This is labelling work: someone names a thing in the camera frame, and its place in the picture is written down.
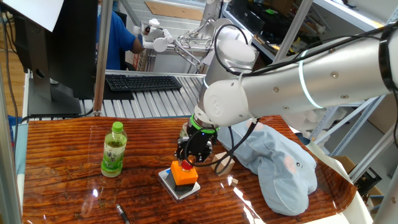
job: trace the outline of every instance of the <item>wooden table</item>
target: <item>wooden table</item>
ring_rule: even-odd
[[[103,144],[114,121],[128,135],[123,171],[115,178],[101,174]],[[131,223],[305,223],[342,212],[356,188],[317,160],[317,190],[309,195],[306,212],[296,217],[274,213],[261,194],[258,177],[238,161],[227,176],[211,167],[198,168],[199,193],[176,202],[157,174],[170,167],[177,138],[186,118],[79,118],[29,123],[24,223],[123,223],[120,204]],[[289,139],[296,138],[280,116],[262,119]],[[223,151],[218,144],[214,153]]]

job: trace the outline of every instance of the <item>black keyboard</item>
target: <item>black keyboard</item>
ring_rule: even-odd
[[[182,87],[173,76],[107,75],[105,79],[112,91],[179,90]]]

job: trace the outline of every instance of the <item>red cap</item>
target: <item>red cap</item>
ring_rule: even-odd
[[[192,169],[192,165],[191,164],[189,164],[187,161],[182,161],[182,163],[181,163],[181,168],[183,168],[183,169],[185,169],[185,170],[190,170],[190,169]]]

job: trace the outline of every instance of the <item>orange block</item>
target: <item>orange block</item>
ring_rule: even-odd
[[[174,177],[175,185],[194,184],[198,180],[198,173],[193,167],[190,170],[182,170],[178,161],[173,161],[171,171]]]

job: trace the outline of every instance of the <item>green tea bottle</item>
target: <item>green tea bottle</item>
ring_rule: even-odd
[[[123,124],[119,121],[113,123],[112,130],[109,130],[105,136],[102,174],[107,177],[116,177],[122,172],[126,143],[127,134],[123,131]]]

